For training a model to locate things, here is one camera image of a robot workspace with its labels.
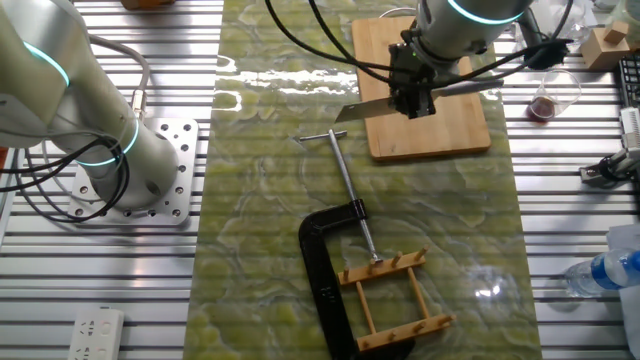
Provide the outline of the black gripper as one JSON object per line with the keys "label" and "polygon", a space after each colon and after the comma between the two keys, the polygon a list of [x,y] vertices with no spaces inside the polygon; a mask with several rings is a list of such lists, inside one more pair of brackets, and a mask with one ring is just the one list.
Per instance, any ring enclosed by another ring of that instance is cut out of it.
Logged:
{"label": "black gripper", "polygon": [[416,119],[435,114],[431,93],[422,84],[431,84],[435,71],[423,63],[406,43],[389,46],[391,105],[399,113]]}

